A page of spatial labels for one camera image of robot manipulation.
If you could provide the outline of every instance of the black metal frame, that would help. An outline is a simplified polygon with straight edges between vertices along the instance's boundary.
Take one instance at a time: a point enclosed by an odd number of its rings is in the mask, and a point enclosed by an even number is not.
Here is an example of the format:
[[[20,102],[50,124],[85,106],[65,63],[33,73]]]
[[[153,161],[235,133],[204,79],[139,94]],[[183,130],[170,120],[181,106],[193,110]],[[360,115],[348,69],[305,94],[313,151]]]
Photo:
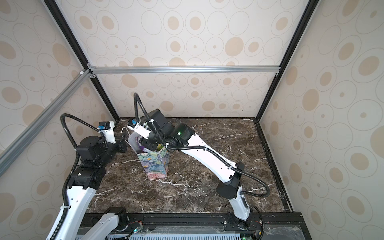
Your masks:
[[[61,32],[64,34],[69,45],[73,49],[77,58],[79,59],[81,65],[83,66],[84,69],[89,69],[89,71],[92,74],[92,69],[90,69],[89,66],[87,65],[89,63],[89,61],[88,61],[87,57],[85,56],[84,52],[82,51],[82,49],[81,49],[79,43],[77,42],[75,36],[73,35],[68,23],[66,22],[63,14],[61,13],[59,7],[56,4],[56,2],[54,0],[44,0],[44,2],[47,5],[49,11],[51,12],[53,18],[56,20]],[[100,94],[101,99],[104,101],[105,105],[107,106],[108,110],[110,111],[113,119],[116,121],[116,123],[118,123],[120,120],[120,117],[119,117],[118,113],[116,112],[115,108],[113,107],[110,99],[108,98],[106,92],[104,91],[103,86],[101,85],[101,83],[97,79],[96,75],[94,75],[94,77],[91,78],[91,81],[92,81],[93,85],[95,86],[97,92]]]
[[[85,214],[81,222],[79,232],[86,232],[93,227],[102,217],[103,213]],[[241,230],[233,223],[234,215],[228,213],[127,213],[129,223],[142,221],[149,231],[156,227],[214,227],[224,231],[233,231],[242,234],[242,237],[253,236],[255,231],[261,230],[260,224],[254,224],[247,231]],[[262,219],[266,227],[268,225],[299,225],[306,240],[312,240],[304,218],[299,212],[289,213],[262,213]],[[260,216],[253,213],[252,220],[259,221]],[[123,232],[113,230],[111,234],[130,234],[138,223],[128,225]]]
[[[262,116],[263,116],[263,114],[264,114],[264,112],[265,112],[265,110],[269,104],[269,101],[271,100],[271,98],[273,96],[273,93],[275,92],[277,85],[279,84],[279,82],[281,80],[281,77],[283,76],[283,74],[285,72],[285,69],[288,66],[289,61],[291,60],[293,52],[295,51],[295,49],[296,49],[304,31],[305,31],[305,28],[307,27],[307,24],[308,24],[310,18],[312,17],[314,10],[316,9],[318,2],[319,2],[319,0],[309,0],[307,6],[305,8],[305,11],[304,11],[303,15],[301,16],[301,19],[300,19],[299,24],[296,28],[296,31],[293,34],[291,42],[289,43],[287,51],[285,52],[284,57],[281,61],[280,71],[277,74],[277,76],[275,76],[274,79],[272,80],[271,86],[268,89],[268,92],[267,92],[267,94],[263,100],[263,103],[260,107],[260,110],[257,113],[257,116],[254,120],[255,127],[257,129],[257,133],[259,134],[261,143],[263,144],[264,152],[265,152],[266,158],[268,160],[269,167],[271,168],[272,175],[275,179],[276,187],[277,187],[277,190],[279,191],[280,198],[281,198],[281,201],[283,203],[284,209],[285,209],[285,211],[290,211],[290,212],[293,211],[292,205],[291,205],[291,202],[289,201],[289,198],[288,198],[288,195],[286,193],[283,182],[281,180],[280,174],[277,170],[275,160],[273,159],[273,156],[271,154],[271,150],[269,149],[268,143],[265,139],[264,133],[263,133],[262,128],[260,126],[260,120],[261,120],[261,118],[262,118]]]

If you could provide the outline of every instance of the patterned wall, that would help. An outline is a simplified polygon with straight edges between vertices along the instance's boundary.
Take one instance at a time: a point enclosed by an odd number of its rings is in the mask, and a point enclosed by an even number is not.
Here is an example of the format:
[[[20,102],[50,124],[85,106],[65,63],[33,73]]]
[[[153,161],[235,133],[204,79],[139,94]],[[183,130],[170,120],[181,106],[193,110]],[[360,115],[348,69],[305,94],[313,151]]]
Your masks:
[[[0,153],[82,67],[38,0],[0,4]]]
[[[75,152],[60,124],[60,114],[70,113],[98,126],[113,120],[90,80],[73,94],[18,159],[0,177],[0,239],[42,240],[48,235],[63,204],[61,189]],[[77,144],[92,129],[67,118]]]
[[[133,93],[167,117],[253,117],[275,73],[100,74],[119,116],[134,116]]]
[[[261,125],[314,240],[384,235],[384,1],[318,7]]]
[[[57,0],[94,66],[279,65],[307,0]]]

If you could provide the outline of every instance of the brown marble table surface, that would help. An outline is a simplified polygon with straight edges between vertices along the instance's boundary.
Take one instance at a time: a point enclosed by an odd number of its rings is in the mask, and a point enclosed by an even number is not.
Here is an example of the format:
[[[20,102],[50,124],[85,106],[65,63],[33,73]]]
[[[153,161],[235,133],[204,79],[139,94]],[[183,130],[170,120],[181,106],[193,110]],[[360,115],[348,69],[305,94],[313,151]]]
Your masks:
[[[276,184],[252,119],[170,119],[186,123],[210,147],[234,162],[243,162],[245,171],[269,185],[267,198],[246,196],[248,204],[262,212],[283,212]],[[121,119],[115,132],[126,126]],[[233,211],[227,199],[216,192],[219,179],[199,161],[182,152],[170,154],[168,176],[149,180],[136,154],[128,145],[106,167],[106,175],[87,213],[101,213],[108,207],[125,207],[127,212],[227,212]],[[244,190],[260,192],[262,187],[241,178]]]

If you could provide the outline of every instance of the gift bag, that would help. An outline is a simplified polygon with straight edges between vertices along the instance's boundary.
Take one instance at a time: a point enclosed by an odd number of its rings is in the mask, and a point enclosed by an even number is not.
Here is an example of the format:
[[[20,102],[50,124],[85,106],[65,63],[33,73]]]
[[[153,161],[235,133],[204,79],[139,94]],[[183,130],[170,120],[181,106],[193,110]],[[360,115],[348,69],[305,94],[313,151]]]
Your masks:
[[[156,151],[150,151],[139,143],[140,136],[137,132],[133,132],[128,143],[136,153],[149,179],[164,179],[167,177],[169,152],[167,149],[159,145]]]

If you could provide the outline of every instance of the silver horizontal bar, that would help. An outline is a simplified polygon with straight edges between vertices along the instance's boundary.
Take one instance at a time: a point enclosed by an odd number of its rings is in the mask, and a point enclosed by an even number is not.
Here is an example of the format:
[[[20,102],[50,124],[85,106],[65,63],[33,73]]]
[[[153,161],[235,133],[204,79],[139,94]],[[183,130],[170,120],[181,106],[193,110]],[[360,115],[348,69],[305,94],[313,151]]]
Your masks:
[[[84,80],[89,78],[89,70],[84,70],[82,75],[78,75],[52,102],[43,112],[31,123],[11,145],[0,156],[0,176],[11,166],[17,157],[24,151],[32,140],[47,125],[53,116],[68,101],[73,93],[83,84]]]
[[[277,73],[280,66],[92,67],[96,74],[118,73]]]

